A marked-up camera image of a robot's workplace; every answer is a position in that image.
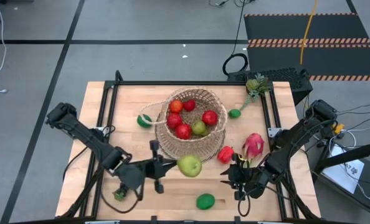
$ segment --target red bell pepper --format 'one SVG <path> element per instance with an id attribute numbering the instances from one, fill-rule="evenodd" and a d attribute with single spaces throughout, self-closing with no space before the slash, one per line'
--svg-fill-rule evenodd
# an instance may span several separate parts
<path id="1" fill-rule="evenodd" d="M 223 164 L 227 164 L 230 162 L 232 155 L 233 155 L 234 149 L 229 146 L 224 146 L 221 151 L 218 153 L 218 160 L 220 160 Z"/>

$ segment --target green lime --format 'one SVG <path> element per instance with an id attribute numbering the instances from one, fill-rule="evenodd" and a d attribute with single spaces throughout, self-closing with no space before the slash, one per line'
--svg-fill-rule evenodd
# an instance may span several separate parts
<path id="1" fill-rule="evenodd" d="M 216 202 L 215 198 L 211 194 L 202 194 L 196 199 L 196 207 L 201 210 L 207 210 L 211 208 Z"/>
<path id="2" fill-rule="evenodd" d="M 144 114 L 143 116 L 145 117 L 145 119 L 146 119 L 147 121 L 152 122 L 152 119 L 150 119 L 150 117 L 149 117 L 148 115 Z M 136 119 L 136 122 L 137 122 L 137 123 L 138 123 L 142 128 L 150 128 L 150 127 L 151 127 L 151 125 L 150 125 L 150 124 L 146 124 L 146 123 L 142 120 L 141 115 L 138 115 L 138 118 Z"/>
<path id="3" fill-rule="evenodd" d="M 230 117 L 230 118 L 238 118 L 238 117 L 240 117 L 240 115 L 241 115 L 242 113 L 240 112 L 240 110 L 238 110 L 238 109 L 232 109 L 232 110 L 230 110 L 229 112 L 228 112 L 228 116 Z"/>

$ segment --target wooden table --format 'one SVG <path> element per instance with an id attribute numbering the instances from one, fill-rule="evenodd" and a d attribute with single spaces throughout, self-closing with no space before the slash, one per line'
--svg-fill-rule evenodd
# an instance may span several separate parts
<path id="1" fill-rule="evenodd" d="M 291 128 L 298 122 L 298 118 L 290 86 L 286 82 L 277 82 L 273 85 L 282 127 Z M 149 159 L 151 157 L 149 140 L 155 138 L 154 129 L 141 128 L 136 123 L 136 117 L 144 105 L 164 100 L 178 88 L 182 88 L 182 86 L 119 86 L 113 119 L 116 131 L 111 134 L 110 144 L 120 146 L 127 152 L 132 153 L 133 161 Z M 228 111 L 232 108 L 240 108 L 246 97 L 244 86 L 206 86 L 206 88 L 217 94 Z M 95 126 L 97 122 L 102 91 L 103 82 L 88 83 L 79 118 L 88 127 Z M 111 95 L 108 96 L 107 102 L 110 102 L 110 97 Z M 273 122 L 269 97 L 267 97 L 267 101 L 271 122 Z M 159 110 L 160 107 L 155 106 L 147 109 L 145 113 L 150 115 L 152 119 L 156 119 Z M 104 117 L 105 122 L 107 120 L 107 111 Z M 269 152 L 265 128 L 262 103 L 258 100 L 249 104 L 242 111 L 242 117 L 228 121 L 224 145 L 232 146 L 236 152 L 240 152 L 245 138 L 251 133 L 259 133 L 266 142 L 264 145 L 265 155 Z M 70 159 L 77 155 L 83 147 L 82 143 L 74 141 Z M 82 191 L 89 157 L 90 151 L 88 150 L 67 171 L 56 215 L 63 214 Z M 101 201 L 97 218 L 102 220 L 150 220 L 151 216 L 157 215 L 158 220 L 234 220 L 234 216 L 239 216 L 237 201 L 234 200 L 234 190 L 228 185 L 219 182 L 220 180 L 225 180 L 226 176 L 219 174 L 227 168 L 228 165 L 221 164 L 217 159 L 211 159 L 203 164 L 202 172 L 196 178 L 190 179 L 183 176 L 178 168 L 174 167 L 167 173 L 165 178 L 161 179 L 165 190 L 163 194 L 157 194 L 154 191 L 153 181 L 146 180 L 144 199 L 138 203 L 132 212 L 127 214 L 116 213 Z M 304 153 L 299 151 L 292 157 L 291 169 L 297 192 L 301 199 L 315 215 L 320 216 L 310 167 Z M 134 203 L 135 195 L 130 193 L 125 202 L 117 202 L 113 198 L 112 192 L 119 186 L 120 181 L 118 178 L 111 177 L 108 174 L 104 175 L 102 185 L 104 196 L 120 210 L 127 210 Z M 216 204 L 210 210 L 198 210 L 196 208 L 196 198 L 204 193 L 210 193 L 216 198 Z M 88 200 L 87 214 L 90 214 L 92 201 L 93 193 L 90 194 Z M 291 217 L 290 204 L 287 201 L 285 203 L 287 203 L 287 215 Z M 241 208 L 245 212 L 247 203 L 243 202 Z M 242 221 L 247 220 L 279 221 L 280 212 L 277 195 L 267 189 L 260 198 L 252 199 L 250 214 L 245 218 L 242 217 Z"/>

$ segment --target small green fruit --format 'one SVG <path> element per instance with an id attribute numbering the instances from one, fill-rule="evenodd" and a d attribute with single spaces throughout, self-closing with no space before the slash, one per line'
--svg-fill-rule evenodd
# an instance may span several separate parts
<path id="1" fill-rule="evenodd" d="M 147 121 L 152 122 L 152 119 L 150 119 L 150 117 L 149 117 L 148 115 L 144 114 L 143 116 L 145 117 L 145 119 L 146 119 Z M 136 122 L 137 122 L 137 123 L 138 123 L 142 128 L 150 128 L 150 127 L 151 127 L 151 125 L 150 125 L 150 124 L 146 124 L 146 123 L 142 120 L 141 115 L 138 115 L 138 118 L 136 119 Z"/>
<path id="2" fill-rule="evenodd" d="M 209 130 L 207 130 L 207 128 L 206 128 L 206 130 L 204 130 L 204 132 L 202 133 L 202 136 L 204 137 L 204 136 L 208 136 L 210 133 L 209 133 Z"/>
<path id="3" fill-rule="evenodd" d="M 211 208 L 216 199 L 211 194 L 202 194 L 196 199 L 196 207 L 201 210 L 207 210 Z"/>
<path id="4" fill-rule="evenodd" d="M 228 116 L 230 117 L 230 118 L 238 118 L 238 117 L 240 117 L 240 115 L 241 115 L 242 113 L 240 112 L 240 110 L 238 110 L 238 109 L 232 109 L 232 110 L 230 110 L 229 112 L 228 112 Z"/>
<path id="5" fill-rule="evenodd" d="M 196 121 L 192 125 L 192 132 L 194 134 L 202 134 L 206 131 L 206 125 L 203 123 L 203 121 Z"/>

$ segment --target yellow cable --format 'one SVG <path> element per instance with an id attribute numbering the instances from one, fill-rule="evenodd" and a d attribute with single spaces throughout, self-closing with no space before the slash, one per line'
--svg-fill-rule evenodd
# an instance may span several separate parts
<path id="1" fill-rule="evenodd" d="M 318 0 L 315 0 L 314 8 L 312 9 L 312 13 L 310 15 L 310 20 L 308 21 L 307 28 L 305 29 L 304 39 L 303 39 L 303 43 L 301 45 L 300 65 L 303 65 L 303 53 L 304 53 L 305 39 L 307 38 L 308 30 L 310 29 L 310 24 L 311 24 L 311 21 L 312 21 L 312 17 L 315 15 L 316 5 L 318 5 Z"/>

